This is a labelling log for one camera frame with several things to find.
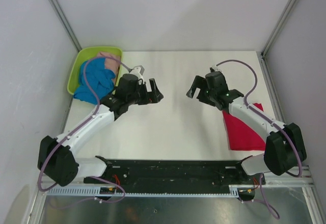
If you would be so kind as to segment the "red t shirt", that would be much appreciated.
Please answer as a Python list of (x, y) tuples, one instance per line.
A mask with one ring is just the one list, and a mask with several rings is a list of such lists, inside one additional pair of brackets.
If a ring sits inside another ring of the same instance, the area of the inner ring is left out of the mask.
[(264, 151), (268, 124), (260, 103), (237, 98), (223, 110), (229, 148), (233, 151)]

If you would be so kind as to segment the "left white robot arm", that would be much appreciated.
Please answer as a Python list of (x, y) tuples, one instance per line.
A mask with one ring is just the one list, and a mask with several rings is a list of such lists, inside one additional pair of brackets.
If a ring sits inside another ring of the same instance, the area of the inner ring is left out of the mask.
[(159, 103), (163, 94), (155, 79), (149, 80), (147, 90), (142, 77), (124, 74), (113, 93), (100, 100), (100, 104), (71, 131), (55, 138), (46, 136), (40, 143), (38, 164), (41, 175), (50, 177), (55, 184), (67, 186), (76, 178), (95, 177), (101, 183), (112, 179), (113, 171), (99, 157), (78, 158), (78, 152), (102, 128), (115, 122), (131, 105)]

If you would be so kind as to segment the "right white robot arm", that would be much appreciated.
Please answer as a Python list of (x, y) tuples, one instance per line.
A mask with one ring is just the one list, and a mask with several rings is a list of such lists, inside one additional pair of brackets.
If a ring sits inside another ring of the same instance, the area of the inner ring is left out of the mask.
[(229, 89), (222, 72), (212, 71), (204, 77), (195, 76), (187, 97), (193, 98), (199, 89), (197, 99), (216, 107), (239, 119), (251, 128), (265, 142), (264, 153), (241, 161), (241, 167), (235, 171), (235, 179), (247, 184), (253, 175), (271, 172), (280, 176), (297, 166), (302, 174), (302, 163), (307, 158), (300, 127), (285, 124), (267, 116), (263, 111), (246, 101), (244, 94)]

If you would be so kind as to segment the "beige pink t shirt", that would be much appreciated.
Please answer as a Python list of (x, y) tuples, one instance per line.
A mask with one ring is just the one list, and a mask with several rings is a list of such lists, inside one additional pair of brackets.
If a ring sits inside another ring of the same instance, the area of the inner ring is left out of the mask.
[(104, 58), (104, 68), (111, 70), (117, 77), (120, 70), (121, 57), (110, 52), (99, 52), (97, 57)]

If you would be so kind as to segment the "blue t shirt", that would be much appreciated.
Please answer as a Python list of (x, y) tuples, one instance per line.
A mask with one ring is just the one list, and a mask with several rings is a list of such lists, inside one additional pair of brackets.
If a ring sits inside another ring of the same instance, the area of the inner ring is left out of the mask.
[[(87, 86), (84, 77), (86, 63), (87, 61), (80, 66), (78, 75), (79, 86), (75, 90), (73, 98), (96, 105), (97, 100)], [(88, 84), (96, 93), (99, 100), (111, 92), (115, 86), (116, 74), (113, 70), (105, 67), (105, 58), (96, 58), (90, 61), (86, 67), (85, 74)]]

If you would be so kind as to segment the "lime green plastic bin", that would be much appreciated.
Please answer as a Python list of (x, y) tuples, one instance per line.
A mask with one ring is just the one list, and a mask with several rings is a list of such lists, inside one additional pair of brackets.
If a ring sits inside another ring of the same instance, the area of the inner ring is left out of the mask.
[(78, 76), (79, 76), (79, 69), (80, 66), (87, 60), (95, 57), (99, 52), (109, 52), (121, 58), (123, 60), (123, 50), (114, 47), (114, 46), (91, 46), (83, 48), (77, 54), (75, 61), (72, 65), (72, 69), (70, 72), (70, 76), (67, 83), (67, 91), (69, 94), (73, 95), (76, 91), (77, 87), (79, 86)]

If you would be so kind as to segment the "right aluminium side rail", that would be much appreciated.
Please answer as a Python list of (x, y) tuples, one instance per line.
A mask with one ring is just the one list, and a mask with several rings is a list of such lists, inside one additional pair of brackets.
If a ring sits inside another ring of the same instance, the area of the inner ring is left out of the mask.
[(269, 98), (270, 98), (275, 116), (279, 121), (286, 122), (286, 119), (284, 118), (284, 114), (283, 114), (283, 111), (281, 108), (280, 99), (277, 94), (277, 90), (274, 85), (274, 81), (272, 79), (271, 73), (270, 73), (268, 65), (267, 65), (267, 61), (264, 59), (262, 53), (256, 52), (256, 54), (257, 54), (257, 57), (259, 60), (260, 68), (263, 73), (264, 81), (265, 81), (265, 84), (267, 87), (267, 91), (269, 94)]

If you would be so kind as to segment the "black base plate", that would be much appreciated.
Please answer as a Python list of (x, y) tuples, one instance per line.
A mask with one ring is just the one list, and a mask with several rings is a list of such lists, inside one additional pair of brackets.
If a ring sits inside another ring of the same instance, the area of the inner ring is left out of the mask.
[(209, 180), (229, 185), (258, 183), (260, 174), (245, 173), (237, 160), (117, 160), (98, 157), (105, 163), (99, 177), (123, 185), (136, 180)]

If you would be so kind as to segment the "aluminium front rail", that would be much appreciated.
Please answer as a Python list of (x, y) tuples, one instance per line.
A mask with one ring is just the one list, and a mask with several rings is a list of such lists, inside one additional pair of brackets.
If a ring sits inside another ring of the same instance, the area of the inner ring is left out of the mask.
[(277, 176), (273, 173), (264, 174), (265, 184), (268, 187), (314, 187), (314, 181), (308, 166), (302, 167), (302, 175), (300, 177), (293, 177), (287, 173)]

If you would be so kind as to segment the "right aluminium frame post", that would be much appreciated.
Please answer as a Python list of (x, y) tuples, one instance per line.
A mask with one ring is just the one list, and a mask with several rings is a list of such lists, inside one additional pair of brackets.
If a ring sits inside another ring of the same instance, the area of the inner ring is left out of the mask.
[(276, 42), (278, 36), (280, 35), (282, 29), (285, 27), (285, 24), (290, 17), (291, 13), (294, 11), (296, 5), (300, 0), (288, 0), (284, 10), (282, 11), (273, 31), (271, 32), (266, 44), (264, 45), (261, 55), (263, 58), (267, 56), (271, 50), (273, 44)]

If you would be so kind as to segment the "aluminium frame post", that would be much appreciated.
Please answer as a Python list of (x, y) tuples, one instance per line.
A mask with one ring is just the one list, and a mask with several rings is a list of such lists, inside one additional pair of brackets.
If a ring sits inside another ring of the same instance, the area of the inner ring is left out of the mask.
[(48, 0), (50, 5), (52, 6), (55, 14), (57, 15), (61, 25), (63, 26), (67, 36), (69, 37), (70, 41), (72, 42), (73, 46), (77, 51), (81, 51), (82, 47), (73, 31), (73, 28), (71, 27), (60, 3), (58, 0)]
[(285, 24), (290, 17), (291, 13), (294, 11), (296, 5), (300, 0), (288, 0), (284, 10), (282, 11), (273, 31), (271, 32), (266, 44), (264, 45), (261, 55), (263, 58), (267, 56), (271, 50), (273, 44), (276, 42), (278, 36), (280, 35), (282, 29), (285, 27)]

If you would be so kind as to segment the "left aluminium frame post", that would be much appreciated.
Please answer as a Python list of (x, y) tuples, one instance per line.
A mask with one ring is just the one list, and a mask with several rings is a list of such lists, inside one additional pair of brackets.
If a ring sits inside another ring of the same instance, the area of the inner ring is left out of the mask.
[(63, 26), (67, 36), (69, 37), (70, 41), (72, 42), (73, 46), (77, 51), (81, 51), (82, 47), (73, 31), (73, 28), (71, 27), (60, 3), (58, 0), (48, 0), (50, 5), (52, 6), (55, 14), (57, 15), (61, 25)]

